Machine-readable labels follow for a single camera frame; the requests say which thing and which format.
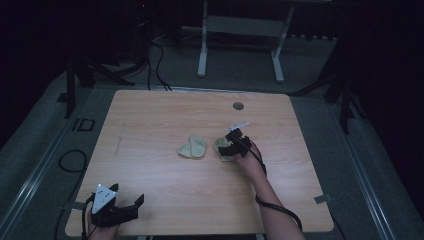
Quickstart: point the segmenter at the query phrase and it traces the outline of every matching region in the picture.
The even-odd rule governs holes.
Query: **black cable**
[[[340,234],[342,235],[343,240],[346,240],[346,235],[343,232],[343,229],[340,227],[340,224],[337,222],[337,220],[334,218],[333,214],[330,212],[331,219],[333,219],[334,223],[336,224],[337,228],[339,229]]]
[[[92,194],[86,201],[85,201],[85,203],[84,203],[84,207],[82,208],[82,233],[81,233],[81,238],[82,238],[82,240],[87,240],[88,238],[87,238],[87,230],[86,230],[86,225],[85,225],[85,213],[86,213],[86,211],[87,211],[87,206],[88,206],[88,204],[90,203],[90,202],[92,202],[92,201],[94,201],[94,194]]]
[[[262,154],[261,154],[261,151],[259,151],[259,148],[258,148],[258,146],[256,146],[256,144],[252,141],[252,140],[250,140],[250,143],[252,143],[255,147],[256,147],[256,149],[258,150],[258,153],[259,153],[259,156],[258,155],[256,155],[256,153],[255,152],[253,152],[249,147],[247,147],[244,143],[242,143],[240,140],[238,140],[237,138],[232,138],[232,140],[235,140],[235,141],[237,141],[240,145],[242,145],[245,149],[247,149],[250,153],[252,153],[253,154],[253,156],[256,158],[256,160],[259,162],[259,164],[261,165],[261,167],[262,167],[262,170],[264,171],[264,173],[265,173],[265,176],[267,175],[267,171],[266,171],[266,166],[265,166],[265,164],[264,164],[264,162],[263,162],[263,160],[262,160]]]
[[[159,76],[159,65],[160,65],[162,58],[163,58],[163,48],[161,46],[159,46],[158,44],[154,43],[154,42],[152,42],[152,45],[160,49],[159,61],[156,64],[156,71],[155,71],[156,76],[157,76],[158,80],[162,83],[162,85],[164,85],[166,91],[168,91],[168,90],[172,91],[171,86],[169,86],[169,84],[166,83],[165,81],[163,81],[163,79]]]
[[[91,233],[88,235],[87,240],[90,239],[91,235],[93,235],[94,231],[96,231],[97,225],[94,227],[94,229],[91,231]]]
[[[72,170],[72,169],[67,169],[63,166],[63,159],[65,158],[65,156],[67,156],[68,154],[73,153],[73,152],[80,153],[83,156],[84,166],[81,169]],[[65,206],[66,206],[66,204],[68,204],[71,201],[72,196],[75,194],[76,189],[81,184],[84,173],[87,170],[87,166],[88,166],[87,155],[85,155],[85,153],[83,151],[78,150],[78,149],[69,150],[69,151],[65,152],[64,154],[62,154],[62,156],[59,158],[60,169],[62,169],[65,172],[69,172],[69,173],[80,173],[80,176],[79,176],[78,181],[76,182],[74,188],[72,189],[71,193],[69,194],[66,202],[62,205],[62,209],[61,209],[60,214],[59,214],[59,216],[56,220],[56,225],[55,225],[55,228],[54,228],[54,235],[53,235],[54,240],[58,239],[57,232],[58,232],[60,220],[62,219],[63,213],[65,212]]]
[[[297,226],[299,227],[300,231],[302,231],[302,229],[303,229],[302,228],[302,222],[300,221],[300,218],[294,212],[288,210],[285,207],[279,206],[279,205],[275,205],[275,204],[272,204],[272,203],[263,202],[262,200],[260,200],[258,198],[258,196],[255,197],[255,201],[259,205],[262,205],[264,207],[271,208],[271,209],[274,209],[274,210],[277,210],[279,212],[282,212],[282,213],[285,213],[285,214],[289,215],[297,223]]]

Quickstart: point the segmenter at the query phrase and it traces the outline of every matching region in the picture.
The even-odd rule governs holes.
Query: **dark background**
[[[116,62],[118,52],[129,51],[119,42],[127,41],[131,34],[117,39],[113,33],[120,28],[110,19],[134,24],[134,15],[125,10],[130,5],[103,2],[102,7],[99,1],[0,2],[1,146],[48,84],[63,73],[72,46],[78,45],[78,50],[100,63]],[[289,33],[339,38],[325,69],[344,71],[346,65],[353,69],[354,92],[423,216],[424,147],[420,143],[424,134],[424,6],[419,0],[362,2],[372,7],[299,6]],[[115,3],[120,14],[113,15],[108,7]],[[225,6],[216,3],[211,9],[222,11]],[[244,4],[246,8],[239,8],[241,15],[250,11],[249,3]],[[151,7],[152,12],[146,14],[152,14],[155,23],[176,42],[181,26],[201,24],[202,1],[162,0]],[[268,16],[261,12],[266,7],[259,9],[257,14]],[[269,12],[269,16],[275,16],[275,12]]]

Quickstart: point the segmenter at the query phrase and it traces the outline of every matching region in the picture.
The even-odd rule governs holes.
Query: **gray carpet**
[[[263,49],[246,49],[212,44],[209,49],[207,75],[198,78],[197,63],[199,46],[196,35],[180,46],[167,43],[166,38],[156,42],[164,48],[160,76],[171,87],[219,89],[286,93],[298,90],[316,80],[334,42],[289,39],[281,57],[286,82],[274,81],[269,53]],[[152,48],[152,63],[159,59],[159,48]],[[128,77],[136,82],[132,89],[146,89],[147,71]],[[57,103],[59,93],[65,90],[63,76],[53,81],[46,93],[34,107],[27,120],[3,147],[0,153],[0,202],[1,216],[10,209],[21,186],[37,164],[51,152],[51,164],[37,188],[31,202],[25,208],[10,239],[51,239],[54,225],[78,174],[63,172],[58,167],[60,156],[68,150],[80,149],[91,156],[100,133],[109,104],[116,89],[124,87],[99,81],[94,89],[77,89],[78,108],[69,120],[63,119],[65,104]],[[338,104],[323,102],[326,87],[313,91],[302,98],[292,98],[293,106],[310,151],[324,193],[334,200],[328,203],[335,219],[347,239],[380,239],[379,232],[364,198],[363,190],[353,172],[352,160],[337,121]],[[91,132],[71,131],[76,118],[96,121]],[[409,201],[384,147],[366,119],[356,115],[349,121],[350,139],[366,169],[387,220],[397,239],[423,239],[424,227],[419,215]],[[82,158],[72,154],[65,159],[66,166],[78,169]],[[60,227],[60,239],[67,239],[64,226],[69,213],[65,212]],[[307,239],[342,239],[338,228],[329,233],[306,233]],[[254,236],[180,236],[154,237],[154,239],[254,239]]]

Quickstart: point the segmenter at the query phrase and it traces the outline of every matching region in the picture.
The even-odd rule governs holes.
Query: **white table leg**
[[[278,42],[278,46],[275,50],[271,51],[271,59],[272,59],[272,64],[274,65],[275,80],[278,83],[284,82],[283,70],[281,69],[281,63],[280,63],[280,54],[281,54],[281,49],[283,48],[284,40],[286,39],[286,36],[287,36],[287,31],[290,26],[290,21],[293,16],[293,12],[294,12],[294,7],[290,7],[285,24],[281,29],[280,41]]]
[[[207,46],[207,20],[208,20],[208,1],[203,1],[203,27],[202,27],[202,49],[200,50],[199,68],[197,75],[204,77],[206,75],[206,61],[208,58],[208,46]]]

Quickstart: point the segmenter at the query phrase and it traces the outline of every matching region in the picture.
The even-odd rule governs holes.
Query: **cable on floor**
[[[70,153],[79,153],[80,155],[82,155],[84,163],[83,163],[83,166],[81,167],[81,169],[77,169],[77,170],[69,169],[69,168],[66,168],[63,165],[63,161],[64,161],[65,157]],[[60,158],[59,158],[58,164],[59,164],[59,167],[60,167],[61,170],[65,171],[67,173],[79,173],[80,175],[78,177],[78,181],[74,185],[74,188],[72,189],[71,193],[69,194],[68,198],[66,199],[66,202],[62,205],[62,209],[60,211],[60,214],[57,217],[56,225],[55,225],[55,228],[54,228],[54,235],[53,235],[54,240],[58,239],[57,234],[58,234],[59,224],[60,224],[60,221],[62,219],[63,213],[65,212],[66,205],[71,202],[72,196],[75,194],[75,191],[77,190],[78,186],[81,184],[81,181],[84,177],[85,171],[87,170],[88,158],[87,158],[87,155],[83,151],[78,150],[78,149],[73,149],[73,150],[69,150],[69,151],[65,152],[64,154],[62,154],[62,156],[60,156]]]

